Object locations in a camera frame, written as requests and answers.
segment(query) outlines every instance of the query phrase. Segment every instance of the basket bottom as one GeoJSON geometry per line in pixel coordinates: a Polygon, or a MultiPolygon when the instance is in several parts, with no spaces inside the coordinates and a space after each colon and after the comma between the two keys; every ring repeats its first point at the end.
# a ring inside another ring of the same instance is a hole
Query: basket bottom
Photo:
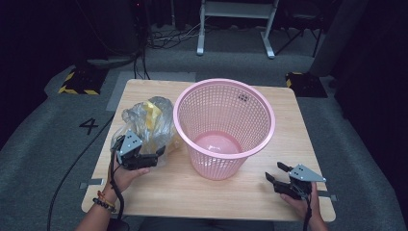
{"type": "Polygon", "coordinates": [[[194,143],[212,152],[220,154],[237,154],[242,152],[242,148],[237,140],[224,132],[211,131],[200,134],[194,143]]]}

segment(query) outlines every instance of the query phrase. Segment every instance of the laundry basket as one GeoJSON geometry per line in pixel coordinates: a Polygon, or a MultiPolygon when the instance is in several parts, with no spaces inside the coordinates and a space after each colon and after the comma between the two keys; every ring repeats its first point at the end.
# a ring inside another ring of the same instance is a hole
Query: laundry basket
{"type": "Polygon", "coordinates": [[[174,104],[173,119],[192,166],[211,180],[234,175],[268,144],[275,127],[267,100],[228,79],[205,80],[184,90],[174,104]]]}

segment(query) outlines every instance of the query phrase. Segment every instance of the bracelet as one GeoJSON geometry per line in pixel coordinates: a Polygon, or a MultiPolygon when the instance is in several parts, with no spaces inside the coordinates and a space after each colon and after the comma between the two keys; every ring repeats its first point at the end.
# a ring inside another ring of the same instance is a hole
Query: bracelet
{"type": "Polygon", "coordinates": [[[99,200],[105,202],[105,203],[108,204],[109,206],[115,207],[115,205],[114,205],[113,203],[111,203],[109,200],[107,200],[107,199],[105,198],[105,194],[104,194],[103,192],[98,191],[98,197],[99,197],[99,200]]]}
{"type": "Polygon", "coordinates": [[[111,213],[116,212],[115,206],[111,206],[111,205],[105,203],[104,201],[100,200],[99,198],[96,198],[96,197],[95,197],[92,201],[93,201],[95,204],[98,204],[98,205],[104,207],[105,209],[109,210],[111,213]]]}

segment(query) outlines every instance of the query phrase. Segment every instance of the person's arm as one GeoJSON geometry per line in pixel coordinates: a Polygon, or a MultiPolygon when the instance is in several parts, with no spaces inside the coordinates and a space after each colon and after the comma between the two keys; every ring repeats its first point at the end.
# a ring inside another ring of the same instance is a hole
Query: person's arm
{"type": "MultiPolygon", "coordinates": [[[[303,219],[305,219],[305,215],[307,212],[307,203],[303,200],[296,200],[291,198],[286,194],[281,194],[281,198],[285,200],[288,204],[294,207],[296,213],[303,219]]],[[[316,182],[312,182],[312,193],[311,193],[311,209],[312,209],[312,217],[309,220],[309,226],[312,231],[327,231],[327,225],[324,222],[323,218],[321,217],[320,213],[320,204],[319,204],[319,195],[318,195],[318,186],[316,182]]]]}
{"type": "MultiPolygon", "coordinates": [[[[114,167],[115,168],[118,167],[117,162],[115,162],[114,167]]],[[[121,192],[123,192],[130,186],[130,184],[135,178],[142,176],[147,172],[149,172],[149,168],[141,168],[138,170],[126,170],[123,167],[119,167],[117,171],[115,172],[115,182],[117,184],[117,187],[119,188],[121,192]]],[[[115,194],[114,189],[112,189],[112,186],[110,184],[111,177],[109,175],[110,174],[108,172],[108,182],[106,183],[106,186],[104,190],[102,191],[102,193],[104,194],[104,197],[107,201],[115,204],[117,200],[117,196],[115,194]]],[[[111,219],[111,212],[108,209],[105,209],[104,207],[98,204],[93,204],[75,230],[76,231],[83,231],[83,230],[84,231],[90,231],[90,230],[106,231],[108,228],[110,219],[111,219]]]]}

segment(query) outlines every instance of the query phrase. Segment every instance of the black chair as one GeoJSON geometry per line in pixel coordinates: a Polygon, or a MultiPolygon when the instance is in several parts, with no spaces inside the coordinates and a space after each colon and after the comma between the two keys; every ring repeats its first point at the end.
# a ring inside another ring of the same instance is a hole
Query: black chair
{"type": "Polygon", "coordinates": [[[303,36],[305,30],[310,30],[316,39],[312,57],[316,56],[321,33],[326,27],[324,19],[326,14],[331,12],[329,10],[335,5],[337,0],[326,0],[324,2],[318,0],[282,0],[279,6],[283,16],[283,18],[281,18],[280,26],[287,32],[289,28],[295,28],[299,30],[299,32],[294,35],[294,37],[290,38],[290,40],[285,43],[275,55],[278,55],[283,49],[291,44],[294,39],[303,36]],[[319,30],[317,36],[314,33],[315,30],[319,30]]]}

